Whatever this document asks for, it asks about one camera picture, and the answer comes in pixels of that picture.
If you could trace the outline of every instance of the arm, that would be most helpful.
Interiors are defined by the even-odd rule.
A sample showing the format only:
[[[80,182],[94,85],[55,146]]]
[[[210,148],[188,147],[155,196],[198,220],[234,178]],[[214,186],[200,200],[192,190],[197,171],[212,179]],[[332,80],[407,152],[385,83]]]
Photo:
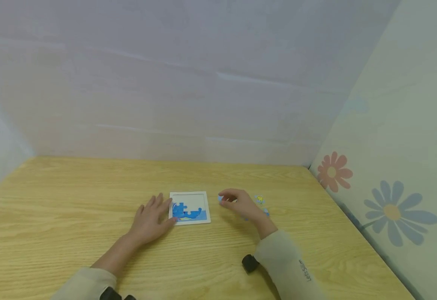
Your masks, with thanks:
[[[223,207],[249,219],[257,228],[261,241],[254,257],[270,275],[282,300],[326,299],[293,241],[278,230],[246,191],[228,189],[218,195],[223,196]]]
[[[160,193],[156,198],[152,196],[146,206],[141,205],[128,233],[120,237],[90,268],[82,268],[73,275],[52,300],[99,300],[107,287],[115,288],[117,277],[140,247],[156,240],[175,224],[175,218],[159,223],[160,216],[168,211],[171,201],[171,198],[163,201]]]

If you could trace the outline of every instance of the black wrist strap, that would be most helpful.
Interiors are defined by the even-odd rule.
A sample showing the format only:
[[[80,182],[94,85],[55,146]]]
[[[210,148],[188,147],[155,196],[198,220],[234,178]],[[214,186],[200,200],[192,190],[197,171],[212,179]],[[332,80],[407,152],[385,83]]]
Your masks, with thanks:
[[[111,287],[107,287],[105,291],[100,295],[100,300],[122,300],[122,297],[115,292]],[[133,296],[128,295],[124,300],[136,300]]]

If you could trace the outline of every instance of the person's right hand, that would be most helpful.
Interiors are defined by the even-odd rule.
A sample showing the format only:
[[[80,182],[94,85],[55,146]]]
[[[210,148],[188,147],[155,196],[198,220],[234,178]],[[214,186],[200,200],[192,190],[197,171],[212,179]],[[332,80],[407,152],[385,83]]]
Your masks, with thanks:
[[[249,219],[257,228],[261,239],[268,237],[278,230],[270,218],[253,202],[246,191],[226,189],[219,192],[218,195],[223,196],[220,205]]]

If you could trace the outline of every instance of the hand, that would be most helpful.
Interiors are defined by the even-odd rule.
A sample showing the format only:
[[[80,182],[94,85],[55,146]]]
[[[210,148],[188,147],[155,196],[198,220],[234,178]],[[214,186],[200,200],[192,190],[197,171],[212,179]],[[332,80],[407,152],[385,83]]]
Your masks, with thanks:
[[[219,192],[218,195],[223,196],[220,205],[249,219],[257,228],[261,239],[268,237],[278,230],[262,209],[253,202],[246,191],[226,189]]]
[[[126,234],[135,241],[138,246],[145,245],[169,231],[175,223],[176,218],[169,218],[160,223],[160,216],[168,212],[172,199],[163,201],[163,194],[158,197],[152,196],[146,206],[140,205],[133,219],[130,231]]]

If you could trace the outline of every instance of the person's left hand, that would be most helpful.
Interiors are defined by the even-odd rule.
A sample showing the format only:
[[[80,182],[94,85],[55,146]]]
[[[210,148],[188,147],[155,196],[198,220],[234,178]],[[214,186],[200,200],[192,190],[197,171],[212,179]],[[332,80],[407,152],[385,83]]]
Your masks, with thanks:
[[[150,243],[169,231],[175,223],[176,218],[169,218],[160,223],[160,216],[168,212],[172,199],[163,201],[163,194],[158,197],[152,196],[146,206],[140,205],[133,219],[133,224],[126,234],[137,243],[138,246]]]

